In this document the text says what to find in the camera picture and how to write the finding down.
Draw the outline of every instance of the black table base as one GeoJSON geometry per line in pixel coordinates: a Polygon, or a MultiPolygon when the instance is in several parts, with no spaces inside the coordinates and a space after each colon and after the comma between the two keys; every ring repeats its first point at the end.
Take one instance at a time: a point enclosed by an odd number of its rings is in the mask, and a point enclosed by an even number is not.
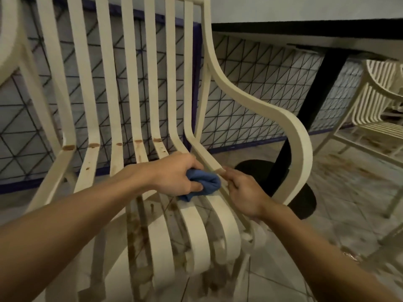
{"type": "MultiPolygon", "coordinates": [[[[235,169],[251,175],[263,187],[274,163],[265,160],[247,160],[239,163],[235,169]]],[[[315,194],[309,185],[305,184],[296,197],[288,205],[299,219],[310,217],[316,209],[315,194]]]]}

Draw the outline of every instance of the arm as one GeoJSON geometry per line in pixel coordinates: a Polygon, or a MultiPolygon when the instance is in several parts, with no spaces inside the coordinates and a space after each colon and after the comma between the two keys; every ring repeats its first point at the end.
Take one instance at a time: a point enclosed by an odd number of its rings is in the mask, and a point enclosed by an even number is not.
{"type": "Polygon", "coordinates": [[[182,153],[128,165],[96,186],[0,227],[0,301],[33,300],[137,195],[200,191],[203,186],[185,175],[191,167],[203,168],[182,153]]]}
{"type": "Polygon", "coordinates": [[[321,301],[398,301],[377,279],[330,245],[285,205],[275,203],[253,177],[226,167],[231,200],[245,215],[264,221],[279,238],[321,301]]]}

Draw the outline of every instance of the chair seat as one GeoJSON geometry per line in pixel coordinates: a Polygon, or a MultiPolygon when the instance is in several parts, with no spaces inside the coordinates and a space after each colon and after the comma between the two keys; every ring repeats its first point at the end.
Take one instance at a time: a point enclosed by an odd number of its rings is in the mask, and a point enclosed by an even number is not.
{"type": "Polygon", "coordinates": [[[403,140],[403,126],[387,122],[371,123],[359,126],[360,129],[373,131],[376,133],[384,134],[393,138],[403,140]]]}

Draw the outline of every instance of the table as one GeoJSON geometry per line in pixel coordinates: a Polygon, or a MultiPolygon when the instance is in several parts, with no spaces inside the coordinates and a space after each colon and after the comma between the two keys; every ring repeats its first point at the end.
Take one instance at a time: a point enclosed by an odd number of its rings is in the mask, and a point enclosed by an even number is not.
{"type": "MultiPolygon", "coordinates": [[[[402,19],[383,19],[383,21],[219,23],[213,24],[212,28],[231,36],[314,50],[324,55],[322,64],[297,115],[306,130],[309,130],[349,57],[377,60],[403,58],[402,50],[394,50],[396,45],[403,47],[401,34],[377,31],[384,30],[382,27],[370,32],[376,23],[378,26],[387,24],[390,29],[393,25],[400,25],[402,21],[402,19]]],[[[275,162],[247,160],[239,163],[235,168],[252,175],[263,190],[272,196],[285,179],[290,163],[291,150],[286,140],[275,162]]],[[[304,185],[290,202],[289,207],[300,219],[309,217],[315,211],[315,195],[308,184],[304,185]]]]}

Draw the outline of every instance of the table top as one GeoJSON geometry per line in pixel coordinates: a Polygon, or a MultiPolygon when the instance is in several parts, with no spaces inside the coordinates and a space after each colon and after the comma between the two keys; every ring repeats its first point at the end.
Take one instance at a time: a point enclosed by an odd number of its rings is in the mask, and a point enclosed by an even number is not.
{"type": "Polygon", "coordinates": [[[403,19],[214,23],[213,31],[280,46],[364,51],[364,58],[403,61],[403,19]]]}

